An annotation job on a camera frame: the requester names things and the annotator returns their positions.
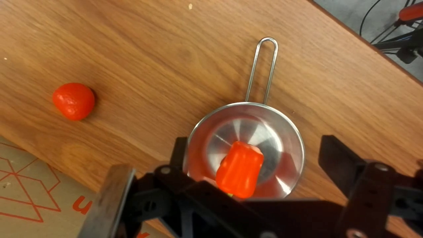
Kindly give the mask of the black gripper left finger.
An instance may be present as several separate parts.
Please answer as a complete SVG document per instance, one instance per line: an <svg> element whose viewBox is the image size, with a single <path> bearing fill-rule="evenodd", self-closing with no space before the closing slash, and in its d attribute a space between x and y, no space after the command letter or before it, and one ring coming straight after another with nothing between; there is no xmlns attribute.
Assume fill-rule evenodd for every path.
<svg viewBox="0 0 423 238"><path fill-rule="evenodd" d="M177 138L175 141L175 147L173 147L171 163L169 163L172 176L185 175L184 166L185 166L187 147L188 147L187 138Z"/></svg>

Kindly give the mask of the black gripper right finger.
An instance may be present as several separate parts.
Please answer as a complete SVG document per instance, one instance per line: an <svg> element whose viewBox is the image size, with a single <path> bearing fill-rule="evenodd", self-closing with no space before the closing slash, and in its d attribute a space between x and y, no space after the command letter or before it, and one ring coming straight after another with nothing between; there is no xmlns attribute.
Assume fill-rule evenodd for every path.
<svg viewBox="0 0 423 238"><path fill-rule="evenodd" d="M320 145L319 166L348 197L366 167L366 162L335 135L324 135Z"/></svg>

